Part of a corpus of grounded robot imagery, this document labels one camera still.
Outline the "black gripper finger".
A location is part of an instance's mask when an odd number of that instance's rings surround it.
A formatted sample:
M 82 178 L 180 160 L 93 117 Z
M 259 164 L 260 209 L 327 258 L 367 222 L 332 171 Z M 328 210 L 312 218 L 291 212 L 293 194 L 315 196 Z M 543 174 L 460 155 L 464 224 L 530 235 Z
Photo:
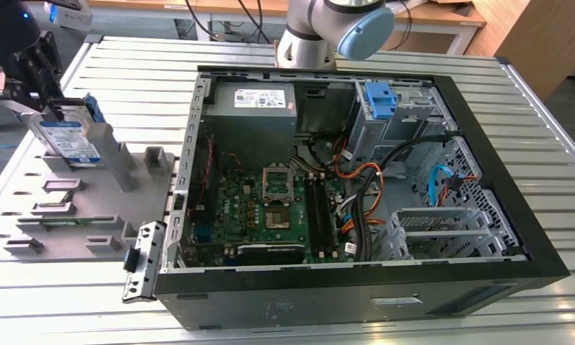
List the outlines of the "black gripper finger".
M 32 86 L 0 73 L 0 105 L 17 113 L 41 114 L 45 121 L 61 121 L 52 100 L 61 97 L 60 84 L 49 81 L 34 91 Z
M 34 91 L 40 89 L 41 85 L 48 84 L 49 81 L 60 84 L 62 63 L 56 46 L 56 38 L 50 31 L 40 32 L 37 43 L 21 52 L 17 58 L 20 76 L 14 77 L 14 80 L 32 86 Z M 52 104 L 54 108 L 84 106 L 84 100 L 81 98 L 66 98 L 61 89 L 61 97 L 52 100 Z

